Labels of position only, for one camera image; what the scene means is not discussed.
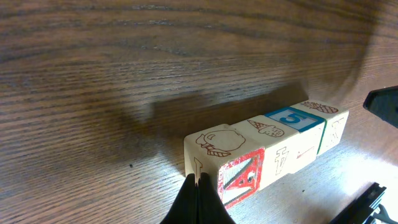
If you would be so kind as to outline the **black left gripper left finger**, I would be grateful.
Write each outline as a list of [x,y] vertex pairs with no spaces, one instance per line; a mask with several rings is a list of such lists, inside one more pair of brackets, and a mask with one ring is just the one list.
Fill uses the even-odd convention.
[[196,222],[197,186],[195,175],[188,174],[161,224],[195,224]]

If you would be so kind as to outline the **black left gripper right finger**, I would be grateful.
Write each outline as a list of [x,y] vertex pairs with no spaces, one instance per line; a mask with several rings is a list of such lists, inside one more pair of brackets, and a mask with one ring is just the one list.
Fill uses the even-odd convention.
[[198,222],[200,224],[235,224],[225,209],[210,176],[202,172],[198,180]]

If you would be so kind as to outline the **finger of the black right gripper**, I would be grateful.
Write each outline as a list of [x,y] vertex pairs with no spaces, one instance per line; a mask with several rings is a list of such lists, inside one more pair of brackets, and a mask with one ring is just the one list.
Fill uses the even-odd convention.
[[363,103],[363,108],[397,128],[397,86],[370,91]]
[[329,224],[363,224],[379,206],[386,187],[373,183],[357,199],[353,200]]

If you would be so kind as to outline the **letter K wooden block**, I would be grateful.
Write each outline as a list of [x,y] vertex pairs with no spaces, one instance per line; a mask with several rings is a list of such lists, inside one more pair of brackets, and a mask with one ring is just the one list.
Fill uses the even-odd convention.
[[322,140],[318,148],[319,156],[339,144],[348,120],[349,110],[318,100],[303,101],[292,107],[325,120]]

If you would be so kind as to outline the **red letter A block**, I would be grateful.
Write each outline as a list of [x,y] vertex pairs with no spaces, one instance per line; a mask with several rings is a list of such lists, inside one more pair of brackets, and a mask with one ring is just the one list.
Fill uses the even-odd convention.
[[186,136],[183,140],[185,174],[202,172],[229,209],[261,186],[265,147],[228,124]]

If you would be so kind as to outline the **blue number five block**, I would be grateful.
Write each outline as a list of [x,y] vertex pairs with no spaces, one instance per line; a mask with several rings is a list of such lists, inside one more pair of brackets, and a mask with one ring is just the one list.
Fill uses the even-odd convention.
[[326,125],[324,118],[293,107],[285,107],[265,116],[299,132],[293,144],[290,173],[296,173],[317,158]]

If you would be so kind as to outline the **yellow edged wooden block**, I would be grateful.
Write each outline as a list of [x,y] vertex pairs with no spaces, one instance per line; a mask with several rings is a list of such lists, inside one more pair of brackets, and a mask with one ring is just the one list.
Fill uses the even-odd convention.
[[296,129],[264,115],[240,121],[232,127],[264,148],[259,185],[261,190],[291,173],[294,164],[294,143],[299,137]]

